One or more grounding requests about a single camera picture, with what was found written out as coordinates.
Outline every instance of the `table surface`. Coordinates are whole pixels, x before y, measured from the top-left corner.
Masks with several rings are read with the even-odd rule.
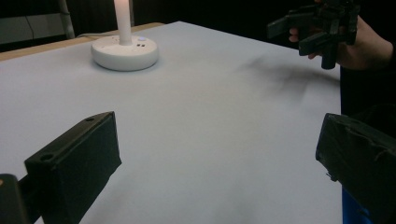
[[[1,173],[114,111],[122,165],[81,223],[342,223],[315,160],[338,67],[182,21],[134,34],[159,46],[148,69],[100,67],[91,42],[0,62]]]

